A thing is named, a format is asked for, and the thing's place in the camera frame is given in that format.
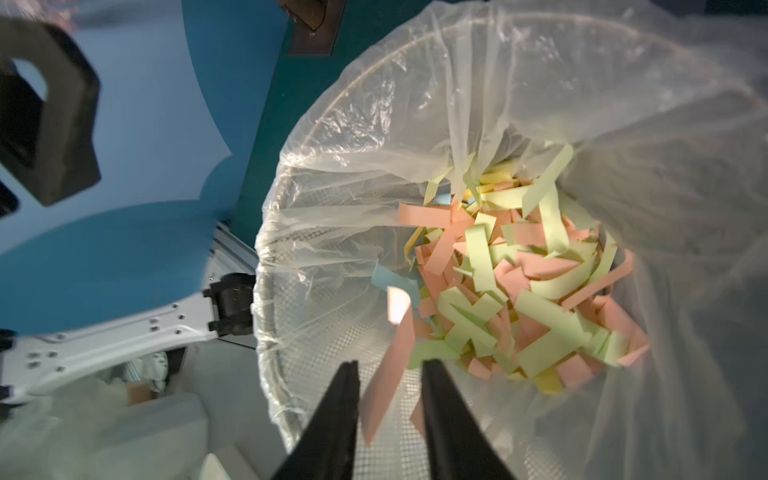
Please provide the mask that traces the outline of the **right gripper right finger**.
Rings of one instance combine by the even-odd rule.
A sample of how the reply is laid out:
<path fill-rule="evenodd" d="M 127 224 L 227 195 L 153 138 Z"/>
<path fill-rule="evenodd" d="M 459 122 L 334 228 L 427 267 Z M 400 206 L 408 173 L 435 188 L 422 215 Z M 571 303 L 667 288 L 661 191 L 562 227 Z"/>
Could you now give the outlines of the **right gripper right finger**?
<path fill-rule="evenodd" d="M 479 429 L 442 361 L 422 364 L 421 393 L 433 479 L 514 479 Z"/>

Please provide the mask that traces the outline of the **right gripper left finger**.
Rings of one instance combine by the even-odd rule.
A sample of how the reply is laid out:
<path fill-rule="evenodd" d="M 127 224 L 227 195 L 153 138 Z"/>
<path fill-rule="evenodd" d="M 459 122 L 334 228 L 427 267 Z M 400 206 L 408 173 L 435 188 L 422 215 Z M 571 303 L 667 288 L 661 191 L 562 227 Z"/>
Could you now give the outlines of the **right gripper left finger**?
<path fill-rule="evenodd" d="M 275 479 L 353 477 L 359 418 L 358 363 L 337 369 L 299 442 L 273 475 Z"/>

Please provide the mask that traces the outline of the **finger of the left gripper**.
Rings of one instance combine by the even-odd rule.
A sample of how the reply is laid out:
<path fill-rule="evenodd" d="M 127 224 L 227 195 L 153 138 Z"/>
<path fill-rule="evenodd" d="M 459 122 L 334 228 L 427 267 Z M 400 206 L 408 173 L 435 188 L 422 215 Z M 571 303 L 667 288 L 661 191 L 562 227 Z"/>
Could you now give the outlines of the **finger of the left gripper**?
<path fill-rule="evenodd" d="M 1 18 L 1 61 L 23 60 L 45 81 L 42 99 L 10 66 L 1 72 L 1 164 L 45 207 L 101 179 L 93 145 L 100 80 L 56 25 Z"/>

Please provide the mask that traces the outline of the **pink sticky note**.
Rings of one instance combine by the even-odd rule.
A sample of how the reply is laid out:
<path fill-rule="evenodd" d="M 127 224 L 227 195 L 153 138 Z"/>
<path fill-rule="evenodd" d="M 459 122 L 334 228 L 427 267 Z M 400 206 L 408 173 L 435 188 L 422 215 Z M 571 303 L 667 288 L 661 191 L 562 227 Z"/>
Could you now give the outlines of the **pink sticky note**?
<path fill-rule="evenodd" d="M 395 334 L 360 400 L 363 440 L 371 446 L 407 369 L 416 336 L 410 295 L 403 289 L 387 288 L 388 320 Z"/>

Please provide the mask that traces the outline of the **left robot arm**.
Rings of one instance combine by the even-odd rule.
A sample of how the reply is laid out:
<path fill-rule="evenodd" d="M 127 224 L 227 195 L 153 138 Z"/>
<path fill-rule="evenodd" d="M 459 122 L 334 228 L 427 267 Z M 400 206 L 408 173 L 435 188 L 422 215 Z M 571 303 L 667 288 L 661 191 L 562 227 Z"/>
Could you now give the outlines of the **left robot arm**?
<path fill-rule="evenodd" d="M 93 146 L 100 80 L 60 27 L 1 19 L 1 159 L 44 206 L 101 178 Z M 250 335 L 255 250 L 223 225 L 214 250 L 235 266 L 186 298 L 94 326 L 47 335 L 1 332 L 1 411 L 100 370 L 226 335 Z"/>

